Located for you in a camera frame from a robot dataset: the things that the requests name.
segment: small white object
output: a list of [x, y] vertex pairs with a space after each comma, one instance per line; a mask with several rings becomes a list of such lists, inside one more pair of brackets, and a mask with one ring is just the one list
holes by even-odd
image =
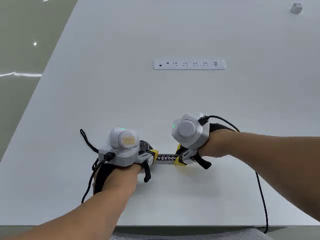
[[302, 11], [302, 4], [301, 3], [294, 3], [291, 7], [291, 12], [293, 14], [299, 14]]
[[221, 59], [156, 59], [154, 70], [224, 70], [226, 62]]

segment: wrist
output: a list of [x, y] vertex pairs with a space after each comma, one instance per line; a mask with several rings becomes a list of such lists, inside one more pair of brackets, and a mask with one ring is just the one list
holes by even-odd
[[199, 154], [214, 158], [229, 155], [231, 142], [235, 133], [227, 129], [211, 132], [206, 143], [198, 150]]

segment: forearm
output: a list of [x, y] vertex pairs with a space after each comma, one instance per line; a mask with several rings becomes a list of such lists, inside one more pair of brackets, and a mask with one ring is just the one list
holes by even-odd
[[14, 237], [15, 240], [107, 240], [136, 188], [141, 167], [115, 169], [103, 191], [73, 211]]
[[228, 154], [248, 164], [287, 200], [320, 220], [320, 137], [225, 134]]

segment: cable connector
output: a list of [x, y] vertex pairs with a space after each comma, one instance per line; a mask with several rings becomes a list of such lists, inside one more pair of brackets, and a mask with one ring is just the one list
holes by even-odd
[[199, 118], [198, 122], [201, 126], [205, 125], [209, 121], [210, 116], [202, 116]]
[[103, 155], [103, 163], [107, 163], [109, 161], [111, 161], [114, 157], [116, 156], [116, 154], [114, 152], [108, 151], [105, 155]]

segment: power strip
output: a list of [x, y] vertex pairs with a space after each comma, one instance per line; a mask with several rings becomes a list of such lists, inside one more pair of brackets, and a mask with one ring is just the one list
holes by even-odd
[[219, 59], [161, 59], [153, 61], [154, 70], [225, 70], [226, 62]]

